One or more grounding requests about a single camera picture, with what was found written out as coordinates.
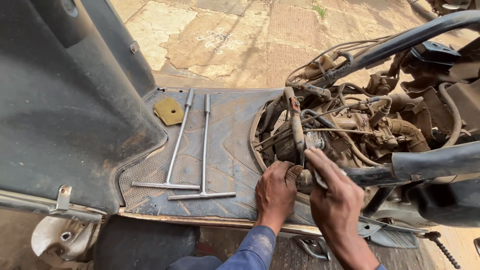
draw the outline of scooter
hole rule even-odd
[[[358,234],[371,245],[414,249],[439,242],[425,228],[480,227],[480,39],[458,51],[428,41],[478,29],[479,11],[339,44],[283,88],[242,90],[157,86],[109,1],[1,12],[0,206],[46,215],[32,247],[51,265],[120,268],[141,249],[168,265],[195,253],[198,226],[249,229],[260,175],[275,160],[303,166],[306,142],[364,188]],[[366,87],[336,85],[392,56]],[[414,80],[389,94],[400,71]],[[313,181],[297,179],[281,236],[329,259],[312,251]]]

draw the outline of blue uniform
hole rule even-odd
[[[268,270],[275,249],[275,233],[267,226],[253,227],[237,252],[222,262],[214,256],[184,257],[167,270]],[[376,270],[386,270],[380,265]]]

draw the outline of stone pavement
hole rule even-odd
[[[405,0],[111,0],[140,45],[159,86],[261,88],[284,86],[287,75],[338,43],[396,34],[425,23]],[[324,19],[313,6],[326,8]],[[426,2],[423,5],[429,10]],[[434,40],[459,48],[476,37],[456,31]],[[366,86],[387,62],[340,82]],[[408,75],[401,75],[410,80]],[[480,269],[472,240],[479,229],[438,226],[463,269]],[[203,230],[202,241],[221,259],[245,232]],[[419,250],[374,248],[388,269],[453,269],[433,242]],[[341,269],[309,257],[279,238],[271,269]]]

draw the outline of grass patch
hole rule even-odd
[[[314,5],[312,9],[318,12],[322,19],[325,19],[325,17],[327,16],[327,9],[322,6]]]

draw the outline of hand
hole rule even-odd
[[[295,179],[302,172],[300,165],[275,161],[264,172],[255,187],[258,218],[255,226],[270,227],[275,235],[293,212],[297,187]]]
[[[310,194],[312,217],[342,267],[346,270],[374,270],[380,263],[357,234],[363,206],[363,189],[356,185],[319,149],[305,150],[310,166],[317,170],[328,190],[313,183]]]

